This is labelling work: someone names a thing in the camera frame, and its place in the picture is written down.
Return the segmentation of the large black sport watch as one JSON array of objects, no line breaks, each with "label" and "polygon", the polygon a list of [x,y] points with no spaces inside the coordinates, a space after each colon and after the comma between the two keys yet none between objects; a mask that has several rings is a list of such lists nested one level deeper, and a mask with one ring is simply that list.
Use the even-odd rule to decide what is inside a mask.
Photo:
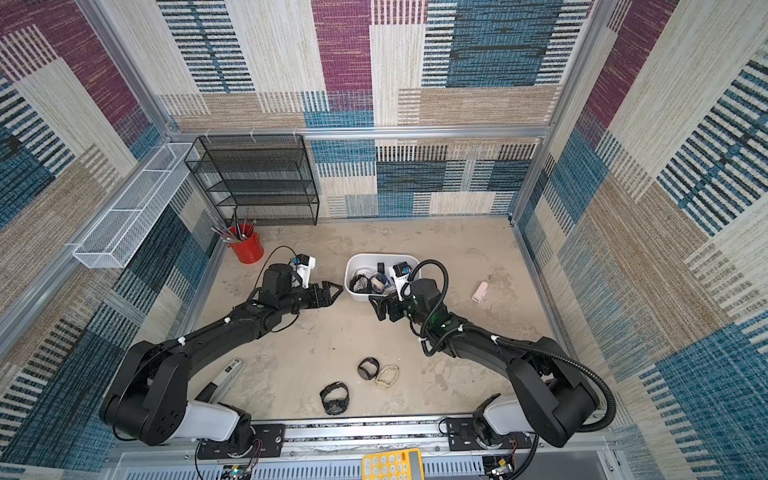
[{"label": "large black sport watch", "polygon": [[350,279],[348,288],[352,293],[368,295],[372,293],[370,277],[363,273],[356,273]]}]

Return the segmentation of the black slim band watch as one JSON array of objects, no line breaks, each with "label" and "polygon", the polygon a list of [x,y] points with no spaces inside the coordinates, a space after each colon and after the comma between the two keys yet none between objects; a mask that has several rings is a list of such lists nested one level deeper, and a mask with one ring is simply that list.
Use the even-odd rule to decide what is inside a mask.
[{"label": "black slim band watch", "polygon": [[358,375],[366,381],[375,380],[380,373],[381,365],[376,358],[366,357],[357,366]]}]

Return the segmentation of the black chunky watch front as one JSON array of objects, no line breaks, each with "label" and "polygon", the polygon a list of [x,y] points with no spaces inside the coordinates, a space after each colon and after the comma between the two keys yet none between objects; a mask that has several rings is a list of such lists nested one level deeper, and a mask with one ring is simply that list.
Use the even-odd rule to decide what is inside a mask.
[{"label": "black chunky watch front", "polygon": [[338,416],[345,413],[349,407],[350,392],[344,382],[336,381],[326,385],[319,393],[325,413]]}]

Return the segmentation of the translucent blue watch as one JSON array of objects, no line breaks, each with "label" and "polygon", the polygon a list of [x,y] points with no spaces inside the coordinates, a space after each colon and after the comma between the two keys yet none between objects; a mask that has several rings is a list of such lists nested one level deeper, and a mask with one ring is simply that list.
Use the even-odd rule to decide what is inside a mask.
[{"label": "translucent blue watch", "polygon": [[382,273],[376,273],[369,279],[371,292],[374,294],[382,294],[389,286],[388,278]]}]

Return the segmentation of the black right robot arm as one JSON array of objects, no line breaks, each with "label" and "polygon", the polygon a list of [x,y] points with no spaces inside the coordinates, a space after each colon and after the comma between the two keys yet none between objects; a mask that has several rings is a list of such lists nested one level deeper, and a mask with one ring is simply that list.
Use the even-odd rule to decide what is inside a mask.
[{"label": "black right robot arm", "polygon": [[405,285],[407,295],[371,295],[380,320],[409,320],[427,357],[443,353],[470,360],[506,377],[527,429],[562,447],[576,433],[608,427],[617,412],[607,383],[570,358],[549,337],[517,340],[481,328],[451,312],[432,279]]}]

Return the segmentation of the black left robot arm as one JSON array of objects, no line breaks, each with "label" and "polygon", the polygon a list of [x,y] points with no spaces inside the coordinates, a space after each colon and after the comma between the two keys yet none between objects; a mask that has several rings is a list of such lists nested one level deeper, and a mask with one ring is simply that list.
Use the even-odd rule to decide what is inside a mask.
[{"label": "black left robot arm", "polygon": [[244,344],[274,333],[284,316],[327,308],[343,286],[308,283],[288,264],[272,264],[262,283],[222,319],[162,343],[140,341],[127,351],[107,390],[99,417],[121,441],[157,446],[170,439],[205,440],[229,456],[254,442],[250,414],[188,397],[189,381]]}]

